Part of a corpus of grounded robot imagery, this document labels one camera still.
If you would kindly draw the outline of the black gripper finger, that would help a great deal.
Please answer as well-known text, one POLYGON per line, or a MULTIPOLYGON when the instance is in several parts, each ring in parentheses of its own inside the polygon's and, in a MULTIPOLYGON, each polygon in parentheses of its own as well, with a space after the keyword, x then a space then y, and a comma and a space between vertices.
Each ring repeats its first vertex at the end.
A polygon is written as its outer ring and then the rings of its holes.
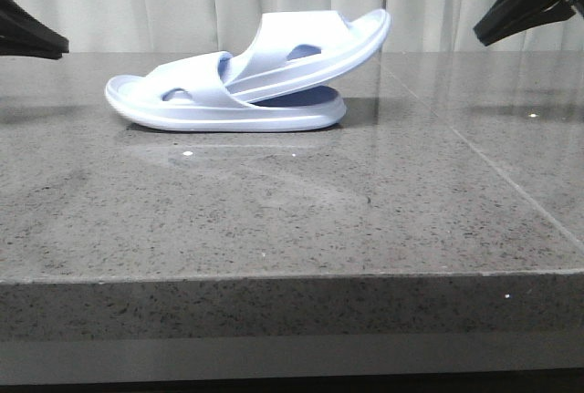
POLYGON ((62 58, 61 51, 20 43, 7 37, 1 37, 0 50, 2 56, 39 57, 54 60, 62 58))
POLYGON ((69 52, 65 37, 37 21, 14 0, 1 0, 1 37, 62 54, 69 52))

